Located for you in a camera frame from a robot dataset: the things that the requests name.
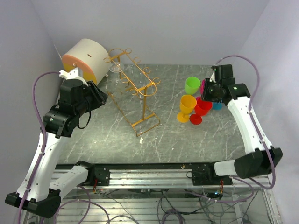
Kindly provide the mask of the blue wine glass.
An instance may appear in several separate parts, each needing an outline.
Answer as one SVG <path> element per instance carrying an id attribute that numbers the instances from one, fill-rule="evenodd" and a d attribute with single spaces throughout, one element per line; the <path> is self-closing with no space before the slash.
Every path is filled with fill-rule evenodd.
<path id="1" fill-rule="evenodd" d="M 223 103 L 220 102 L 213 102 L 213 107 L 212 109 L 215 111 L 219 111 L 223 108 Z"/>

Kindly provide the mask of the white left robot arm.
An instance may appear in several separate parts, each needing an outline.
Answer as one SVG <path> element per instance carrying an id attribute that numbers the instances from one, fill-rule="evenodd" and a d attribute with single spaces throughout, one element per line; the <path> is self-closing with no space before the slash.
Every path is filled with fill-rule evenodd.
<path id="1" fill-rule="evenodd" d="M 78 185 L 95 181 L 94 165 L 77 162 L 70 171 L 52 181 L 62 147 L 79 126 L 85 113 L 104 105 L 107 94 L 93 81 L 65 80 L 60 86 L 60 99 L 43 117 L 35 156 L 23 183 L 16 192 L 7 194 L 5 203 L 44 218 L 55 215 L 61 200 Z"/>

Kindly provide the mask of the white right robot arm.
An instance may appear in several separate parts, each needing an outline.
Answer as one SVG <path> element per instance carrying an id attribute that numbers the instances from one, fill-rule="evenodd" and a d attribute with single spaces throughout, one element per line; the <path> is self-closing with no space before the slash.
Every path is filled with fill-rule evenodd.
<path id="1" fill-rule="evenodd" d="M 242 179 L 270 174 L 283 153 L 266 137 L 257 120 L 251 94 L 243 83 L 235 83 L 231 64 L 212 66 L 213 74 L 205 79 L 202 100 L 223 103 L 233 115 L 244 144 L 245 155 L 235 160 L 219 161 L 207 171 L 207 181 L 215 185 L 222 176 Z"/>

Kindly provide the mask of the red wine glass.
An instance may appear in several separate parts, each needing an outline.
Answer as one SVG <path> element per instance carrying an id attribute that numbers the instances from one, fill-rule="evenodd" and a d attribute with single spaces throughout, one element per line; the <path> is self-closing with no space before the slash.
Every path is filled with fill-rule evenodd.
<path id="1" fill-rule="evenodd" d="M 204 101 L 201 97 L 197 97 L 197 104 L 194 108 L 194 114 L 189 117 L 189 121 L 193 125 L 200 125 L 202 122 L 202 117 L 207 115 L 213 107 L 213 103 L 210 101 Z"/>

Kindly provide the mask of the clear wine glass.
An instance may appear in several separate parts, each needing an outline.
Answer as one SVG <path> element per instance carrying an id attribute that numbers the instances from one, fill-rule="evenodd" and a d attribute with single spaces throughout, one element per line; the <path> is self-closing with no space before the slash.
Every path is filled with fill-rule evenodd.
<path id="1" fill-rule="evenodd" d="M 118 85 L 119 82 L 121 81 L 122 72 L 123 72 L 124 68 L 125 68 L 125 66 L 121 62 L 112 62 L 110 64 L 109 71 L 112 72 L 112 73 L 115 73 L 115 74 L 117 73 L 118 74 L 118 77 L 115 80 L 115 85 Z"/>

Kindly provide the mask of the pink wine glass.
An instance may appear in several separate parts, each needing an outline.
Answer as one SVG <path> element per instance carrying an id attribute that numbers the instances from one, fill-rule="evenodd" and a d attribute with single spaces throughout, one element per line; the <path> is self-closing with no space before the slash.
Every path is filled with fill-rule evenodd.
<path id="1" fill-rule="evenodd" d="M 204 92 L 204 85 L 205 85 L 205 80 L 203 79 L 199 88 L 200 95 L 202 95 Z"/>

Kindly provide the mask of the orange wine glass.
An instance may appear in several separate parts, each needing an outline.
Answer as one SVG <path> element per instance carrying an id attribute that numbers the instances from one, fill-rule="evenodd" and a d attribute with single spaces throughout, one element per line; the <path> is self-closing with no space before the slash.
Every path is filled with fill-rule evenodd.
<path id="1" fill-rule="evenodd" d="M 197 105 L 197 100 L 192 95 L 183 95 L 180 100 L 180 112 L 177 114 L 177 120 L 181 123 L 186 123 L 189 121 L 189 114 L 193 112 L 195 106 Z"/>

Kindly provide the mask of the green wine glass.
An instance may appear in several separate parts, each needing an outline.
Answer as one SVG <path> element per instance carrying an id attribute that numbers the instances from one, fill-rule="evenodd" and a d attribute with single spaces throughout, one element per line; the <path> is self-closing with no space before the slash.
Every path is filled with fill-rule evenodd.
<path id="1" fill-rule="evenodd" d="M 187 95 L 194 95 L 201 85 L 201 81 L 197 77 L 188 77 L 185 81 L 185 92 Z"/>

